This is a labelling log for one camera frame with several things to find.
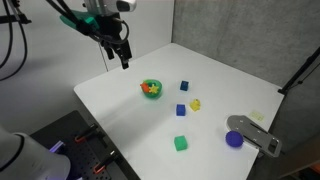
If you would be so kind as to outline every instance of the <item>white wall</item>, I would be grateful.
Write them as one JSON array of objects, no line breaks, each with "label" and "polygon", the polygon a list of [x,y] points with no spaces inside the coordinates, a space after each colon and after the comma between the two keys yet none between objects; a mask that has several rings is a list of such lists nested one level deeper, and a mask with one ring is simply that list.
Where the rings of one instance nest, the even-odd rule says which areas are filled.
[{"label": "white wall", "polygon": [[[85,10],[82,1],[66,2],[72,9]],[[0,82],[0,123],[9,131],[31,133],[72,110],[86,116],[73,87],[106,69],[98,45],[63,25],[46,1],[22,3],[21,9],[33,21],[24,26],[29,56],[20,73]],[[135,12],[121,15],[130,26],[133,59],[171,42],[173,6],[173,0],[138,0]],[[5,14],[2,5],[0,14]],[[0,77],[14,70],[23,56],[17,25],[14,31],[12,58],[0,70]],[[0,60],[5,56],[8,38],[8,26],[0,25]],[[118,59],[107,63],[109,69],[120,65]]]}]

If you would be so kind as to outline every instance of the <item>floor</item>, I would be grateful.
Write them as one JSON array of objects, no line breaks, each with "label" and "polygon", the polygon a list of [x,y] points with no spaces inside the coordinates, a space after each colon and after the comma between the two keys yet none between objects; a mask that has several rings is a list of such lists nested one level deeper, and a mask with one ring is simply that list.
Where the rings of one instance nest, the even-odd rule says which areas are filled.
[{"label": "floor", "polygon": [[[263,156],[258,158],[253,165],[247,180],[276,180],[278,158]],[[281,180],[296,180],[292,177],[285,177]]]}]

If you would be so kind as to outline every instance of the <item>white tabletop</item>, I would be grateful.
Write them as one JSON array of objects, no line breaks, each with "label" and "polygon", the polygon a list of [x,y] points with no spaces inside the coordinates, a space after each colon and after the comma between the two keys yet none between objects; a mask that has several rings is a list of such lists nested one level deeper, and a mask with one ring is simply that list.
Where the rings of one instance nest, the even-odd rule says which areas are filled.
[{"label": "white tabletop", "polygon": [[[163,94],[150,100],[140,83],[157,79]],[[189,90],[180,91],[182,80]],[[258,150],[225,143],[230,115],[264,115],[255,121],[269,129],[281,104],[279,87],[176,44],[169,44],[75,87],[75,92],[144,180],[246,179]],[[201,101],[193,112],[188,104]],[[177,117],[176,104],[187,115]],[[174,137],[185,135],[189,147],[177,152]]]}]

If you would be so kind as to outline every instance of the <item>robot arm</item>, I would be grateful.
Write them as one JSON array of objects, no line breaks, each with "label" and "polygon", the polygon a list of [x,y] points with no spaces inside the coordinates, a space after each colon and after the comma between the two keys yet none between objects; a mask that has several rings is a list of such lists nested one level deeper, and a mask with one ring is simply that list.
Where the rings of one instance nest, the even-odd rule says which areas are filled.
[{"label": "robot arm", "polygon": [[[73,11],[63,0],[57,0],[60,7],[53,0],[47,2],[61,14],[60,18],[65,24],[100,43],[110,60],[116,53],[122,68],[129,67],[129,59],[132,58],[128,41],[129,26],[120,19],[119,13],[134,11],[136,0],[85,0],[84,6],[88,12]],[[123,39],[120,37],[122,24],[127,29]]]}]

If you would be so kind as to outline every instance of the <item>blue cube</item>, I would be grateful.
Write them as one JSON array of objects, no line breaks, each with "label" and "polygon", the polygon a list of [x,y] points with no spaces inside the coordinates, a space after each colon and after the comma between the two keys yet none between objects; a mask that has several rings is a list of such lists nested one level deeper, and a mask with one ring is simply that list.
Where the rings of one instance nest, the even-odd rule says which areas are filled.
[{"label": "blue cube", "polygon": [[177,104],[176,109],[177,116],[185,116],[186,115],[186,106],[184,104]]},{"label": "blue cube", "polygon": [[180,90],[182,91],[188,91],[189,82],[188,81],[182,81],[180,85]]}]

